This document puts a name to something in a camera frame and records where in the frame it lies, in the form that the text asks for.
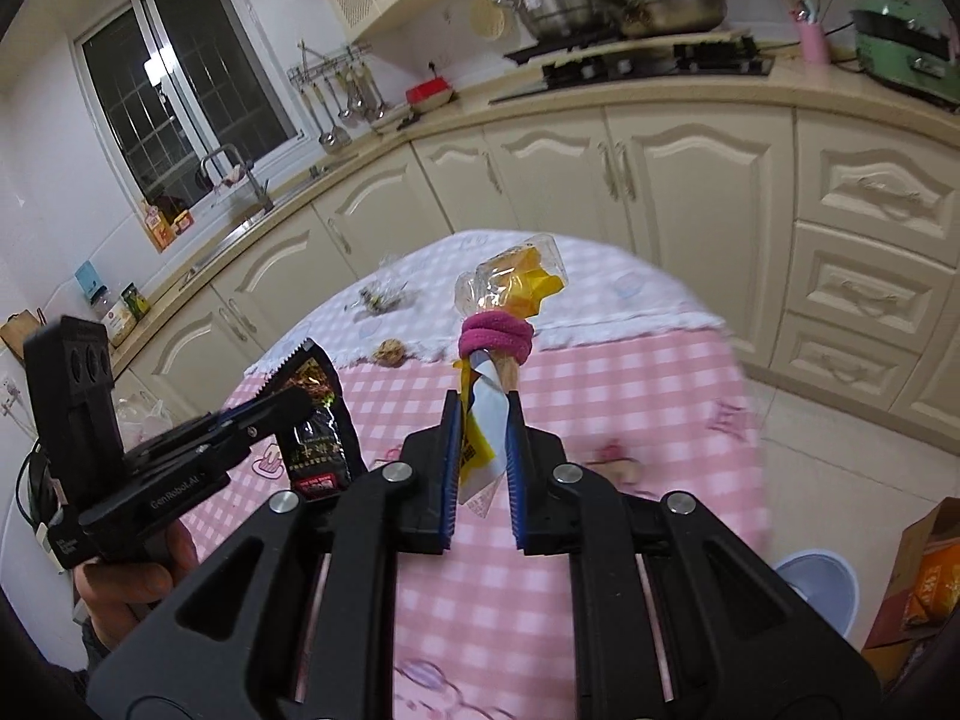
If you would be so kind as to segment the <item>person's left hand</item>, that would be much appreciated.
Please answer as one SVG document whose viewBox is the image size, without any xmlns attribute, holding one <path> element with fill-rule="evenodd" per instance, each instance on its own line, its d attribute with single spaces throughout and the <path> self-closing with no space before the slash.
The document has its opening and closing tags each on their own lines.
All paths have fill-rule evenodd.
<svg viewBox="0 0 960 720">
<path fill-rule="evenodd" d="M 164 534 L 169 566 L 87 562 L 73 573 L 99 642 L 112 650 L 140 624 L 137 606 L 163 601 L 199 565 L 189 530 L 174 522 Z"/>
</svg>

